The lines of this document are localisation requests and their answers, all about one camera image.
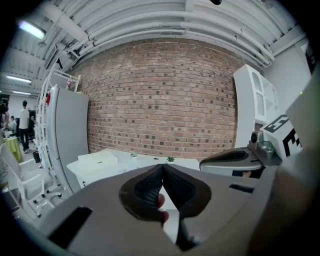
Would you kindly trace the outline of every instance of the finger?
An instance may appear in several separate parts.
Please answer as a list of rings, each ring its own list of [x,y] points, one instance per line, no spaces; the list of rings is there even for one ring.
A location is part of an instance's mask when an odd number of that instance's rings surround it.
[[[158,195],[158,208],[160,208],[161,206],[164,205],[165,200],[166,200],[166,198],[163,194]]]
[[[169,212],[167,211],[162,211],[163,217],[164,217],[164,222],[166,222],[169,219]]]

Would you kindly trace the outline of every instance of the white wall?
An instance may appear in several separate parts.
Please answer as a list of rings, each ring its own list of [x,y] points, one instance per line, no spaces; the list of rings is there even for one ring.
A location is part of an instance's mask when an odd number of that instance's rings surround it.
[[[280,114],[285,114],[311,78],[301,41],[275,56],[275,61],[263,73],[276,87]]]
[[[20,117],[20,110],[23,109],[22,102],[27,101],[26,109],[36,110],[38,100],[36,98],[30,98],[25,96],[10,95],[9,98],[9,116],[14,118]]]

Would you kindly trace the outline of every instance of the black pants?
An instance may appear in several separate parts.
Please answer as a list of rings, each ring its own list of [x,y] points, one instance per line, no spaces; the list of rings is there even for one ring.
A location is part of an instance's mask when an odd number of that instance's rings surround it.
[[[23,151],[29,149],[29,141],[28,141],[28,129],[20,129],[20,139],[23,146]]]

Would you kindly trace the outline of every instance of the ceiling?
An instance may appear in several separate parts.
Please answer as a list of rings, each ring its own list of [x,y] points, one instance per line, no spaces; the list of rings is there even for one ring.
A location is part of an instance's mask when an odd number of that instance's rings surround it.
[[[115,45],[157,37],[219,45],[264,68],[306,36],[273,0],[222,0],[220,5],[209,0],[51,0],[24,20],[46,31],[46,46],[39,47],[42,40],[18,29],[0,66],[3,93],[39,94],[57,44],[62,48],[54,59],[60,56],[63,70]]]

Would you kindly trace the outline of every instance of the brick wall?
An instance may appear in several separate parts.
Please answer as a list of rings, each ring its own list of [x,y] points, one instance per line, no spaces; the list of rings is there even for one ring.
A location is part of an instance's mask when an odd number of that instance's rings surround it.
[[[236,136],[233,73],[244,60],[188,39],[158,38],[108,49],[74,67],[89,96],[89,151],[112,148],[203,159]]]

